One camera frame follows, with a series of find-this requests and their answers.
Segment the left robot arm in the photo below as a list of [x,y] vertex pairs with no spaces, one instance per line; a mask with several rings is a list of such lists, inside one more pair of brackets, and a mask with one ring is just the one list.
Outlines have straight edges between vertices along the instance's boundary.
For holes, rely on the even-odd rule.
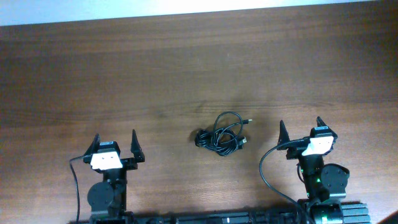
[[87,201],[91,207],[90,223],[134,223],[134,215],[127,211],[127,172],[138,169],[145,155],[132,131],[132,157],[120,158],[121,150],[116,141],[102,142],[99,134],[83,155],[83,162],[103,176],[88,191]]

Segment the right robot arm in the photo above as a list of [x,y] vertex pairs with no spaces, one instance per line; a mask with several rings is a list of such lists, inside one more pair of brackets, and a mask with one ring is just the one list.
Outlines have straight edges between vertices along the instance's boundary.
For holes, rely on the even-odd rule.
[[324,163],[338,135],[317,117],[317,126],[308,136],[292,140],[283,121],[279,123],[277,150],[286,159],[298,160],[298,172],[307,193],[297,201],[302,223],[343,223],[341,200],[346,197],[349,170],[338,164]]

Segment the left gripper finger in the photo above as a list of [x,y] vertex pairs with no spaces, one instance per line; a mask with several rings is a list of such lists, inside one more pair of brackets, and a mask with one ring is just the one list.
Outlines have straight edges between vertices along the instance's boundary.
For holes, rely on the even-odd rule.
[[100,142],[101,142],[100,135],[97,133],[83,156],[86,157],[95,154],[98,151]]
[[145,161],[145,155],[137,139],[137,133],[135,129],[132,130],[131,152],[133,153],[136,162]]

